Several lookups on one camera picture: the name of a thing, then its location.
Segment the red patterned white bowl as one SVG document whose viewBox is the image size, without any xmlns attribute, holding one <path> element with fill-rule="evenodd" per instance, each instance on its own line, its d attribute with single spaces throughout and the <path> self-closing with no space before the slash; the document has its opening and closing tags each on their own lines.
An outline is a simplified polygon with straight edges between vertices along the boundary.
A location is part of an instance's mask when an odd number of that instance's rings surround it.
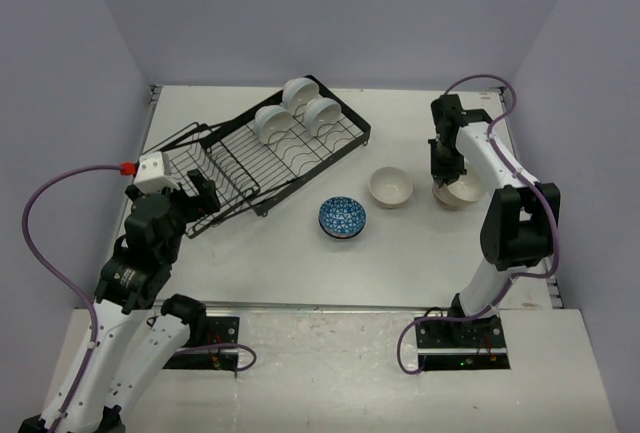
<svg viewBox="0 0 640 433">
<path fill-rule="evenodd" d="M 358 236 L 366 222 L 365 208 L 350 197 L 331 197 L 319 208 L 318 223 L 322 231 L 334 239 L 346 240 Z"/>
</svg>

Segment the plain beige bowl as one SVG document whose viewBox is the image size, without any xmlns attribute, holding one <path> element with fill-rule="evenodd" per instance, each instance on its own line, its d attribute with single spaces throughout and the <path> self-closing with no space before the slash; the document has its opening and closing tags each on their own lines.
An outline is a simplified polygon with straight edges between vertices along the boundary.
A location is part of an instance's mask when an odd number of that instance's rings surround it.
<svg viewBox="0 0 640 433">
<path fill-rule="evenodd" d="M 405 205 L 411 198 L 414 182 L 404 170 L 387 166 L 372 173 L 368 188 L 378 206 L 395 209 Z"/>
</svg>

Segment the pale blue bowl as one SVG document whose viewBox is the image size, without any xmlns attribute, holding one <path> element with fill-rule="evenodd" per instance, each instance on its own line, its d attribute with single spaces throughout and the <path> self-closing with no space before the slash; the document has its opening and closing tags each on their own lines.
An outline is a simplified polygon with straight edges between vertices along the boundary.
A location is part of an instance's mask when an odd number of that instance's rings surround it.
<svg viewBox="0 0 640 433">
<path fill-rule="evenodd" d="M 262 144 L 269 145 L 279 141 L 294 123 L 292 114 L 285 107 L 264 106 L 255 114 L 255 134 Z"/>
<path fill-rule="evenodd" d="M 282 91 L 282 104 L 293 115 L 299 107 L 307 105 L 320 95 L 319 85 L 306 77 L 287 81 Z"/>
<path fill-rule="evenodd" d="M 312 137 L 325 134 L 339 120 L 342 108 L 333 99 L 319 97 L 306 105 L 303 124 Z"/>
</svg>

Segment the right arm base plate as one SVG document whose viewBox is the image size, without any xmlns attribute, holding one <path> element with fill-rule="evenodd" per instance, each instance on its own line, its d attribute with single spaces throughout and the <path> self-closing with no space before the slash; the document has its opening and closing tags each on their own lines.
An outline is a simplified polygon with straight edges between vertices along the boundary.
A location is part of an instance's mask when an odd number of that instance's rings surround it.
<svg viewBox="0 0 640 433">
<path fill-rule="evenodd" d="M 415 327 L 415 336 L 423 372 L 511 368 L 498 316 L 474 322 L 428 321 Z"/>
</svg>

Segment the beige bowl brown motif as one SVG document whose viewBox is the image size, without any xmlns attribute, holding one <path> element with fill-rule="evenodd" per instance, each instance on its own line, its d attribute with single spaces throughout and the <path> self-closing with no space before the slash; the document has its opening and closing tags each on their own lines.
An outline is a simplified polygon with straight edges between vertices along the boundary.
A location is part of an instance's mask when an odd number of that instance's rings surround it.
<svg viewBox="0 0 640 433">
<path fill-rule="evenodd" d="M 460 204 L 477 203 L 486 196 L 483 182 L 471 175 L 462 176 L 447 186 L 450 197 Z"/>
</svg>

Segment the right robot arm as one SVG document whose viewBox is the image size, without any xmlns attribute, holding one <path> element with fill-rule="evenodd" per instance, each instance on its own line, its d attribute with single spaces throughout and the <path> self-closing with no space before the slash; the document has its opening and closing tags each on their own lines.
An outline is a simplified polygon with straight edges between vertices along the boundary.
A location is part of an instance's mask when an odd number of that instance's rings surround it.
<svg viewBox="0 0 640 433">
<path fill-rule="evenodd" d="M 427 329 L 446 332 L 454 344 L 467 346 L 496 317 L 517 280 L 553 275 L 534 269 L 546 258 L 558 262 L 561 195 L 555 184 L 539 182 L 504 149 L 486 111 L 466 110 L 457 95 L 444 94 L 431 103 L 431 112 L 436 131 L 429 141 L 434 185 L 450 186 L 472 168 L 491 194 L 480 231 L 483 260 L 446 315 Z"/>
</svg>

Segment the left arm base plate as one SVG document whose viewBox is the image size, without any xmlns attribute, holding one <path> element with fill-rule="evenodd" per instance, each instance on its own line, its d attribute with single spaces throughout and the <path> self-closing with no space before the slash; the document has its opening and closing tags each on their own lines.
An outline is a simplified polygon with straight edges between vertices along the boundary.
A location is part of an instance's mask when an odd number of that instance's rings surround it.
<svg viewBox="0 0 640 433">
<path fill-rule="evenodd" d="M 208 316 L 203 336 L 190 346 L 236 343 L 239 336 L 238 316 Z M 164 365 L 166 370 L 231 371 L 238 367 L 237 349 L 218 350 L 210 347 L 206 351 L 172 357 Z"/>
</svg>

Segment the beige bowl colourful flower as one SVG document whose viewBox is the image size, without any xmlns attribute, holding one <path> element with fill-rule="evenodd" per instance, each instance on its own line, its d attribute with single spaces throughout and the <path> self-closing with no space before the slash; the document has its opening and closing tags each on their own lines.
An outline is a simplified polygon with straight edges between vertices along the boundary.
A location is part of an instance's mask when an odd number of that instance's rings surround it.
<svg viewBox="0 0 640 433">
<path fill-rule="evenodd" d="M 432 193 L 436 201 L 443 208 L 459 210 L 464 206 L 463 203 L 459 202 L 457 197 L 451 196 L 446 190 L 438 189 L 435 184 L 433 184 Z"/>
</svg>

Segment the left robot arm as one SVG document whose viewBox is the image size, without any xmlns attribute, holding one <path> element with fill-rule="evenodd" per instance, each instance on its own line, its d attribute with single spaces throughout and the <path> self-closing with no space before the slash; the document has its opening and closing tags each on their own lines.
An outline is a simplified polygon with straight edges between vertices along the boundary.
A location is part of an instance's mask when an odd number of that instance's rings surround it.
<svg viewBox="0 0 640 433">
<path fill-rule="evenodd" d="M 125 233 L 85 301 L 90 326 L 72 370 L 43 412 L 22 422 L 23 432 L 124 431 L 134 406 L 169 359 L 207 336 L 204 304 L 175 294 L 163 303 L 148 336 L 133 353 L 126 352 L 170 279 L 187 225 L 218 211 L 220 202 L 214 183 L 197 169 L 187 173 L 194 196 L 181 185 L 145 192 L 142 167 L 119 169 L 136 177 L 126 189 L 133 204 Z"/>
</svg>

